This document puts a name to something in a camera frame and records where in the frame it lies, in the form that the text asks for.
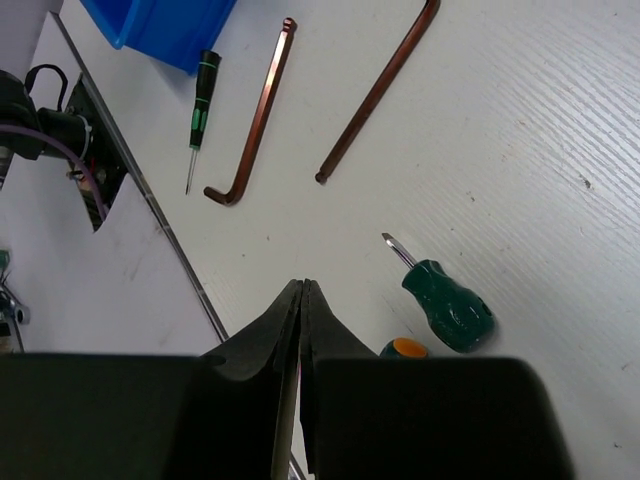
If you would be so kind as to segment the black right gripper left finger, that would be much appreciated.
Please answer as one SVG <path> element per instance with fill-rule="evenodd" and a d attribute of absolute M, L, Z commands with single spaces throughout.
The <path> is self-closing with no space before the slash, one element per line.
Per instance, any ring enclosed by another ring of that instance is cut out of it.
<path fill-rule="evenodd" d="M 197 357 L 3 357 L 2 477 L 285 477 L 302 287 Z"/>

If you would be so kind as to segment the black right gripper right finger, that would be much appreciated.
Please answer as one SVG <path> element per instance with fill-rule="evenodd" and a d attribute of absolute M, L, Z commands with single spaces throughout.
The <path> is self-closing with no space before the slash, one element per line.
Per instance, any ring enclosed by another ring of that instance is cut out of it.
<path fill-rule="evenodd" d="M 513 358 L 381 357 L 307 280 L 300 420 L 318 479 L 571 479 L 547 391 Z"/>

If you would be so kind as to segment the long brown ball-end hex key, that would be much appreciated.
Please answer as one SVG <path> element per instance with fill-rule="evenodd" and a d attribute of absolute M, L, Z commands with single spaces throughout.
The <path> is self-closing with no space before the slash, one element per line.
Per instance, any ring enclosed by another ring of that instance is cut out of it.
<path fill-rule="evenodd" d="M 424 7 L 407 31 L 399 46 L 390 57 L 384 69 L 364 97 L 362 103 L 355 111 L 353 117 L 337 139 L 324 162 L 315 174 L 315 181 L 325 185 L 332 176 L 339 163 L 346 155 L 362 128 L 379 105 L 391 84 L 423 38 L 427 29 L 433 22 L 441 2 L 438 0 L 426 1 Z"/>

